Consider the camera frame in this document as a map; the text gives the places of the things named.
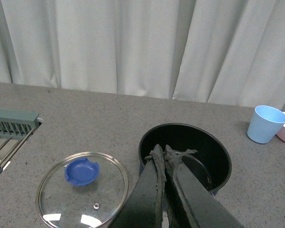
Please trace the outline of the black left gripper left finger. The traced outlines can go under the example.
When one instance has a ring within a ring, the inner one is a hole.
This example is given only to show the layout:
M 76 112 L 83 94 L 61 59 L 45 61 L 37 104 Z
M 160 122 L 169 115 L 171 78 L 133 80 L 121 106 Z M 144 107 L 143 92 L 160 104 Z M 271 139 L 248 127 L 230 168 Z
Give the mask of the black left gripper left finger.
M 110 228 L 160 228 L 165 189 L 164 154 L 155 145 L 131 195 L 111 221 Z

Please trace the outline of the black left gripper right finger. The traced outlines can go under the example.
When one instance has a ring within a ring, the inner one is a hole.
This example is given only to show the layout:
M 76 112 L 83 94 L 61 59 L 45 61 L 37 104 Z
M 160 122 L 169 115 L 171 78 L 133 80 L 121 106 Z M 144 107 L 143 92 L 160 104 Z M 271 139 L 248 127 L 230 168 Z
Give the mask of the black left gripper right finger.
M 200 183 L 182 158 L 196 150 L 165 148 L 166 199 L 170 228 L 243 228 Z

